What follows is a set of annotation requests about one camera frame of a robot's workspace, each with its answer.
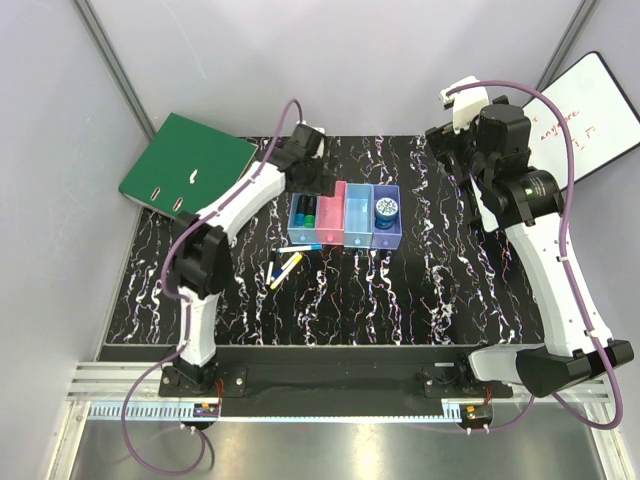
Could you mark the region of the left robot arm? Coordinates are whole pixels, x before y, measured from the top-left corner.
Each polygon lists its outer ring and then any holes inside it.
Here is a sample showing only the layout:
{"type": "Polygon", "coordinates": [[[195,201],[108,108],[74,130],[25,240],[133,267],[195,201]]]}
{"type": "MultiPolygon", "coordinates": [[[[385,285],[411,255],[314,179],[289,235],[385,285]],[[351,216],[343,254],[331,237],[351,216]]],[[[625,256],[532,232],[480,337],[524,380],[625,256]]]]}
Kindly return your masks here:
{"type": "Polygon", "coordinates": [[[284,192],[327,195],[329,175],[326,135],[302,122],[291,136],[271,144],[264,156],[212,204],[176,217],[176,234],[167,275],[177,287],[181,306],[178,356],[173,366],[181,384],[196,396],[216,382],[217,303],[233,273],[231,243],[266,204],[284,192]]]}

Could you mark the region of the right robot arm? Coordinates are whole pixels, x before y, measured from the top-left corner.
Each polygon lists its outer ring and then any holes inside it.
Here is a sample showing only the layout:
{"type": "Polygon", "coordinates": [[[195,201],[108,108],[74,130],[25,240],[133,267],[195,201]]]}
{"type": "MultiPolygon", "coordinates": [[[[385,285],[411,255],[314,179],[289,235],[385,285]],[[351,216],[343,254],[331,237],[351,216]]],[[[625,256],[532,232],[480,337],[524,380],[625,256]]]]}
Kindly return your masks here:
{"type": "Polygon", "coordinates": [[[476,396],[491,381],[516,383],[541,398],[631,362],[627,340],[617,340],[599,317],[581,272],[567,278],[575,253],[560,233],[568,212],[554,176],[530,165],[531,122],[505,98],[491,101],[483,88],[442,91],[453,119],[427,131],[436,158],[450,163],[467,189],[482,226],[495,217],[514,247],[543,324],[539,345],[494,345],[468,355],[454,384],[476,396]]]}

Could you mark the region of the blue cleaning gel jar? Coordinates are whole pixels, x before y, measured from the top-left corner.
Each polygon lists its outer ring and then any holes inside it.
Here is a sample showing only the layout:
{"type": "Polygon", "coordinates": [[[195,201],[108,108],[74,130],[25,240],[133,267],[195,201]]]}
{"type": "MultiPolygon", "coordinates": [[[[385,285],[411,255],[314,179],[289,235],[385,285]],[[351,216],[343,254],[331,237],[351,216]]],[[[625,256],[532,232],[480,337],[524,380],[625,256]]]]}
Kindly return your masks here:
{"type": "Polygon", "coordinates": [[[375,228],[378,230],[392,229],[399,215],[400,204],[398,200],[389,196],[379,198],[374,208],[375,228]]]}

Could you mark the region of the black marker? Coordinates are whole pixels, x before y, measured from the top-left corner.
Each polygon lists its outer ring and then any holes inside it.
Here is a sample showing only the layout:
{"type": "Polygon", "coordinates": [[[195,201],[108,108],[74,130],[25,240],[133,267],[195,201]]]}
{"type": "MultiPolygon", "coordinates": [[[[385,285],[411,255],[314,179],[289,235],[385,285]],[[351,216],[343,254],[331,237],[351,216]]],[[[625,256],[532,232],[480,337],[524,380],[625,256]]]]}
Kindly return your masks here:
{"type": "Polygon", "coordinates": [[[316,223],[316,210],[317,210],[317,198],[315,196],[309,196],[307,199],[305,216],[306,215],[314,215],[315,223],[316,223]]]}

